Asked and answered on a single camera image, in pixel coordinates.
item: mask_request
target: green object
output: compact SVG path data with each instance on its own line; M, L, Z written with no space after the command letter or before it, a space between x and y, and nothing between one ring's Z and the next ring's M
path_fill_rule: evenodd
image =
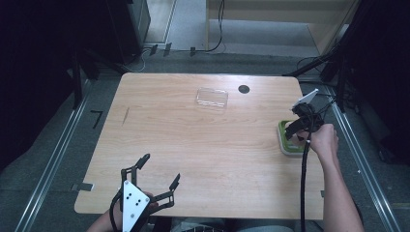
M280 121L278 125L278 138L280 149L287 156L301 156L304 154L305 146L297 146L291 140L287 140L285 134L286 124L292 121Z

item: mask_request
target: black curtain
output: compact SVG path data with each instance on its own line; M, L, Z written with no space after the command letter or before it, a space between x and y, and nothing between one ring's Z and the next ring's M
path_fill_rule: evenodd
M26 152L73 91L61 22L43 1L0 2L0 170Z
M343 48L353 70L349 81L391 132L381 146L410 164L410 2L362 1Z

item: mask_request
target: human hand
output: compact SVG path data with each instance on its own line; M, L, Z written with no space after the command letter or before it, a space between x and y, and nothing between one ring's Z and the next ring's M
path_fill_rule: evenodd
M143 191L144 194L153 197L154 195L151 192ZM148 208L156 208L159 206L158 202L150 203ZM114 221L117 228L123 227L123 213L120 211L120 201L117 201L113 209ZM111 219L109 217L109 211L106 211L102 214L94 223L88 228L87 232L104 232L112 231Z
M307 139L308 132L301 130L297 135ZM322 166L335 165L338 169L338 137L334 125L325 124L317 132L313 132L310 147L318 155Z

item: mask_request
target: metal rail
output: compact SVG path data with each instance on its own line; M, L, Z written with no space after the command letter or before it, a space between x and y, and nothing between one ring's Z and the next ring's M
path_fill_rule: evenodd
M48 193L55 173L60 166L61 160L63 159L63 156L66 153L66 149L73 136L73 132L75 131L78 121L81 118L82 112L84 111L84 106L87 102L91 87L92 84L87 79L84 83L84 98L80 102L78 108L76 110L73 110L67 125L64 127L64 130L57 142L56 147L54 148L51 158L48 161L47 166L45 167L43 175L37 183L37 186L34 189L33 193L31 194L31 197L15 231L19 232L31 230L31 226L36 219L37 213L43 205L45 196Z
M335 91L329 87L325 87L329 95L335 95ZM341 113L337 105L333 104L332 109L336 115L337 121L340 124L341 130L347 140L350 150L352 151L353 158L361 171L363 180L366 184L368 192L370 193L371 199L373 200L374 206L386 228L386 231L400 232L400 226L398 225L397 219L392 211L390 203L386 198L383 190L381 189L376 176L370 168L367 162L365 153L363 152L359 141L353 132L349 121L345 114Z

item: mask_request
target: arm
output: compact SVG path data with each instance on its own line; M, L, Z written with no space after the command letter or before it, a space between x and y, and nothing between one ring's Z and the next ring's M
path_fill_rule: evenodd
M298 135L307 137L307 132ZM310 147L317 153L325 177L325 231L365 231L337 159L338 137L334 126L323 125L311 135Z
M114 220L117 228L120 230L123 227L123 213L120 211L120 202L117 201L114 205ZM87 232L110 232L113 231L111 220L109 218L109 211L102 214L94 223L88 228Z

